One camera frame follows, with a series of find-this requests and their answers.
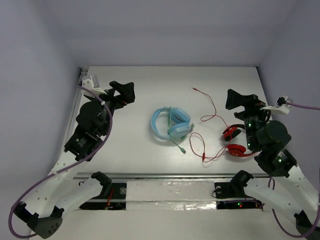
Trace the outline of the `light blue headphones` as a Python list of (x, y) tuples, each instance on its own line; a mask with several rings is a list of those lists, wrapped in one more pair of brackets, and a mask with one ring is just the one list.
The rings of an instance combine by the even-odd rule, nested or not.
[[(156, 120), (160, 114), (167, 116), (167, 133), (162, 134), (157, 129)], [(180, 107), (165, 106), (157, 109), (151, 116), (150, 125), (155, 136), (164, 141), (181, 140), (195, 127), (191, 117)]]

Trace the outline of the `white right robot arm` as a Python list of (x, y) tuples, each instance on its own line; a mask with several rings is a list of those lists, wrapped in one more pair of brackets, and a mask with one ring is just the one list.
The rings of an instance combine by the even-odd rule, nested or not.
[(258, 178), (241, 170), (229, 182), (215, 187), (216, 196), (256, 199), (269, 206), (273, 214), (280, 213), (295, 224), (299, 234), (290, 234), (290, 237), (318, 240), (320, 192), (308, 181), (297, 160), (285, 148), (292, 139), (285, 125), (269, 119), (271, 114), (288, 114), (297, 104), (282, 96), (275, 105), (267, 106), (255, 94), (241, 95), (229, 89), (226, 109), (240, 106), (244, 110), (234, 113), (234, 116), (244, 123), (247, 148), (257, 153), (254, 160), (258, 166), (289, 195), (264, 186)]

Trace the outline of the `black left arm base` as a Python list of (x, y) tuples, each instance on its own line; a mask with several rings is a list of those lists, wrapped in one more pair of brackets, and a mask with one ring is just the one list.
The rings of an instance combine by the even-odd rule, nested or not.
[(125, 210), (126, 209), (127, 184), (116, 182), (112, 184), (111, 191), (106, 196), (96, 196), (83, 203), (81, 210)]

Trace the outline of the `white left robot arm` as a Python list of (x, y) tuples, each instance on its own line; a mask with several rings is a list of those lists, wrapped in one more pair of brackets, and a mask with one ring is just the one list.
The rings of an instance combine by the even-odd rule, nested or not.
[(64, 193), (74, 177), (85, 168), (94, 155), (104, 146), (113, 126), (114, 111), (135, 101), (134, 83), (111, 81), (110, 89), (103, 90), (92, 80), (82, 81), (79, 88), (89, 100), (76, 116), (77, 126), (64, 145), (63, 153), (43, 179), (26, 190), (13, 204), (8, 216), (8, 228), (16, 233), (12, 218), (16, 216), (42, 239), (51, 237), (62, 225), (64, 217), (94, 197), (111, 193), (112, 180), (104, 173), (94, 172), (89, 179), (67, 194)]

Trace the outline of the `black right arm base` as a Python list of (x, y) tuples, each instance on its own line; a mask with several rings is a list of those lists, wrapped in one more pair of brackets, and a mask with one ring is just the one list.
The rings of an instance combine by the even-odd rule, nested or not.
[(244, 186), (232, 181), (215, 182), (211, 196), (218, 210), (262, 210), (264, 204), (244, 192)]

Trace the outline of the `red headphones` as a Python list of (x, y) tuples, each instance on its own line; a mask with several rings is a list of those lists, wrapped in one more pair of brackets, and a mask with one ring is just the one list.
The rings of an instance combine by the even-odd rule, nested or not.
[(241, 137), (245, 134), (244, 124), (232, 124), (222, 132), (222, 138), (227, 142), (226, 149), (231, 156), (238, 158), (247, 158), (255, 154), (249, 150)]

